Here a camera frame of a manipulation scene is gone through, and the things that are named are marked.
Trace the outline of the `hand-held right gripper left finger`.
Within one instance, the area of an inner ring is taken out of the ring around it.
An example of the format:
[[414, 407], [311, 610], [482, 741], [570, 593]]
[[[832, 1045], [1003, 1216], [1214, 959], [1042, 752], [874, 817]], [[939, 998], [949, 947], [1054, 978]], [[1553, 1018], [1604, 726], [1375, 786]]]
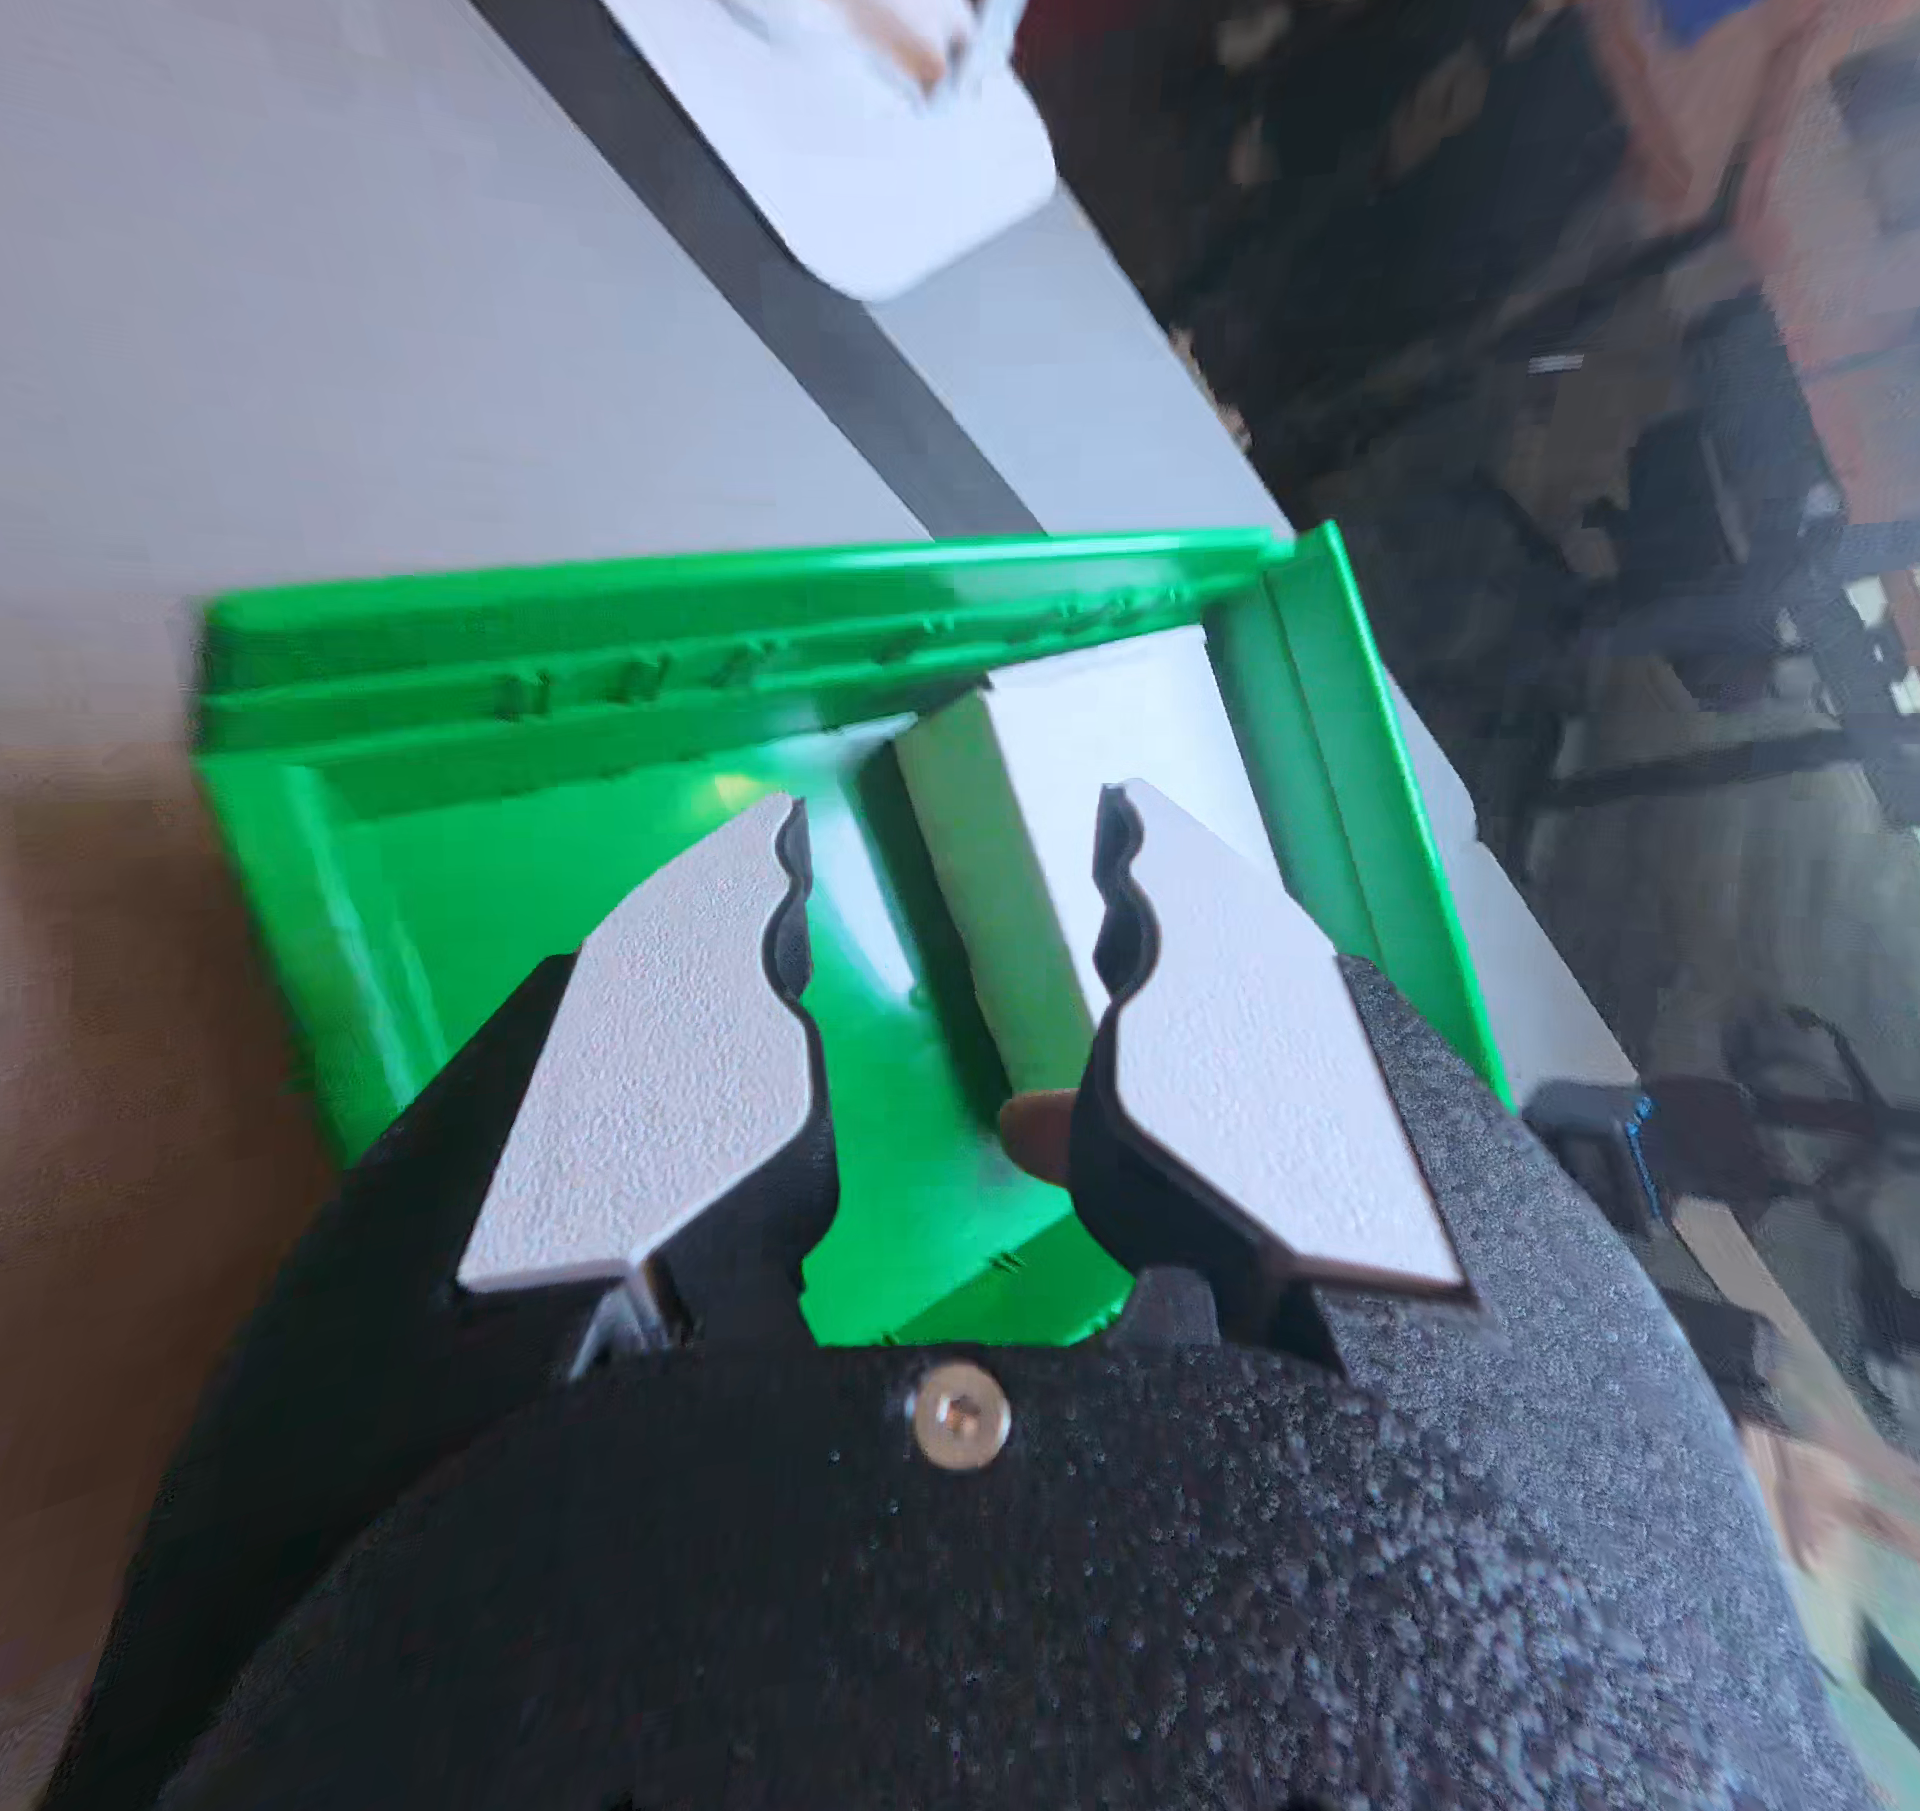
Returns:
[[466, 1296], [599, 1282], [644, 1344], [804, 1349], [837, 1217], [804, 798], [778, 790], [580, 945], [466, 1235]]

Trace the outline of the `green plastic bin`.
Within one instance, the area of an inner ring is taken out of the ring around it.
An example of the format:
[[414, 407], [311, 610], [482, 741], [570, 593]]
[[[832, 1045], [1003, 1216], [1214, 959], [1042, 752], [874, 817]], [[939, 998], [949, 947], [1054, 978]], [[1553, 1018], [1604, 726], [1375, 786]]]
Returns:
[[841, 1199], [820, 1344], [1073, 1344], [1128, 1275], [1007, 1167], [1005, 1078], [887, 742], [998, 668], [1201, 624], [1285, 884], [1512, 1104], [1333, 525], [698, 552], [241, 593], [193, 760], [348, 1165], [538, 959], [804, 798]]

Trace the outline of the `white desk stand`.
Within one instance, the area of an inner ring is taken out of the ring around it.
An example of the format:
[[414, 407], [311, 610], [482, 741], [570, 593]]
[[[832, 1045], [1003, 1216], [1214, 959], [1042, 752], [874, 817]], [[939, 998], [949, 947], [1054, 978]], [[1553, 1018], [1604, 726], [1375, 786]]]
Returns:
[[1038, 211], [1028, 0], [599, 0], [784, 250], [885, 303]]

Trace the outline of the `white cardboard box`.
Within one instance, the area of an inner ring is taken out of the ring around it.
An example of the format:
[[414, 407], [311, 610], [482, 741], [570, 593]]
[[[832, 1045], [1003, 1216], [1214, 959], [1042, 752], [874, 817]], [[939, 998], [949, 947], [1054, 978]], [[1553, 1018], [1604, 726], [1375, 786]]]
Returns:
[[1198, 624], [989, 672], [895, 756], [1017, 1095], [1079, 1084], [1107, 1004], [1093, 968], [1105, 786], [1151, 785], [1279, 873]]

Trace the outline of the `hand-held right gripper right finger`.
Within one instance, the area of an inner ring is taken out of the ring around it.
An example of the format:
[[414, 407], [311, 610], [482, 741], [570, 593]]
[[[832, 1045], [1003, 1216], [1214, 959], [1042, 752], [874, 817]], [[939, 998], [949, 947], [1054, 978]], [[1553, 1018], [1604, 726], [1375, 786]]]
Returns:
[[1282, 881], [1143, 779], [1098, 794], [1107, 990], [1068, 1196], [1140, 1282], [1228, 1344], [1332, 1358], [1320, 1293], [1467, 1303], [1469, 1275], [1332, 938]]

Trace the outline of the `person's right hand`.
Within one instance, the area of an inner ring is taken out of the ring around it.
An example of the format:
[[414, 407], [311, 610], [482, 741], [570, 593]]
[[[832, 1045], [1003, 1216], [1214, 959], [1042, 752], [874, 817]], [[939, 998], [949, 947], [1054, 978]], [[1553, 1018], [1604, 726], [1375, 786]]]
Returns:
[[1064, 1189], [1071, 1181], [1071, 1126], [1076, 1091], [1047, 1088], [1017, 1092], [998, 1111], [998, 1136], [1005, 1158], [1046, 1184]]

